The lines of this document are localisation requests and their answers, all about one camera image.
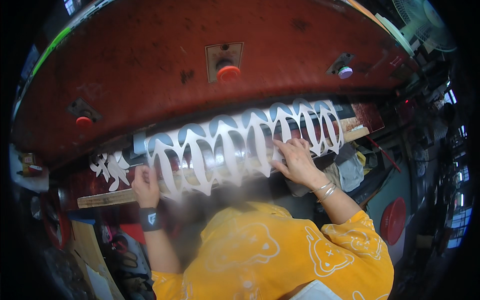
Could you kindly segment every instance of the electric fan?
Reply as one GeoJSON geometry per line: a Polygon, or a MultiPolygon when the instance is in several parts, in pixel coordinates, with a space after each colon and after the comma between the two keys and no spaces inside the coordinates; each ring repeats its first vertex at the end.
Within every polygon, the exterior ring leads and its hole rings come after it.
{"type": "Polygon", "coordinates": [[[427,46],[443,52],[456,49],[454,39],[439,14],[427,0],[393,0],[406,26],[400,29],[410,41],[415,35],[427,46]]]}

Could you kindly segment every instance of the silver bracelet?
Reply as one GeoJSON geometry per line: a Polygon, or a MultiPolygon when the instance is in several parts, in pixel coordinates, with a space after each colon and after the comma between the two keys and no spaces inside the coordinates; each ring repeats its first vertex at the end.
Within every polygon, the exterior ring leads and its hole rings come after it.
{"type": "Polygon", "coordinates": [[[318,192],[319,190],[323,190],[324,188],[326,188],[327,186],[329,186],[329,185],[330,185],[330,184],[332,184],[332,183],[333,183],[333,182],[331,182],[331,181],[330,181],[329,183],[327,183],[327,184],[326,184],[326,185],[324,185],[323,187],[321,187],[321,188],[318,188],[318,189],[316,189],[316,190],[313,190],[313,191],[310,191],[310,192],[318,192]]]}
{"type": "Polygon", "coordinates": [[[330,196],[331,194],[333,194],[333,192],[335,191],[336,189],[336,184],[333,184],[333,186],[327,190],[327,192],[325,193],[325,195],[321,198],[321,199],[318,199],[317,203],[322,203],[323,200],[325,200],[326,198],[328,198],[328,196],[330,196]]]}

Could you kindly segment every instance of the red plastic basket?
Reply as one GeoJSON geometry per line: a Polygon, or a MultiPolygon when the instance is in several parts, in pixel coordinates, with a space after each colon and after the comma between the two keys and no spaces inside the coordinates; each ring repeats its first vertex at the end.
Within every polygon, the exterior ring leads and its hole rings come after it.
{"type": "Polygon", "coordinates": [[[402,235],[406,214],[407,208],[402,197],[396,198],[385,208],[380,224],[380,234],[389,245],[395,245],[402,235]]]}

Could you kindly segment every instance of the wooden strip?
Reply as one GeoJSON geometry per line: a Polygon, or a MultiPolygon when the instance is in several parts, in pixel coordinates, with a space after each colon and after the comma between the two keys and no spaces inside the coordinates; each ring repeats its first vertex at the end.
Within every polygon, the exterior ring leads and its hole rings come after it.
{"type": "Polygon", "coordinates": [[[131,202],[135,202],[132,189],[80,197],[77,199],[78,208],[108,206],[131,202]]]}
{"type": "Polygon", "coordinates": [[[343,140],[345,143],[355,141],[356,139],[359,139],[361,137],[364,137],[365,135],[368,135],[370,131],[368,130],[367,127],[360,127],[355,130],[351,130],[348,132],[343,133],[343,140]]]}

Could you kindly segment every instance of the yellow shirt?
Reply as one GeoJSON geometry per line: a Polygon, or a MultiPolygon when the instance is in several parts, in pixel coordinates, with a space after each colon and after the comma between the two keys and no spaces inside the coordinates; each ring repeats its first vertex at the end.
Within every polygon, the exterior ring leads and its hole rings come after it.
{"type": "Polygon", "coordinates": [[[202,231],[198,257],[183,274],[152,272],[158,299],[276,300],[321,281],[341,299],[387,299],[393,266],[363,211],[341,225],[293,219],[283,207],[227,208],[202,231]]]}

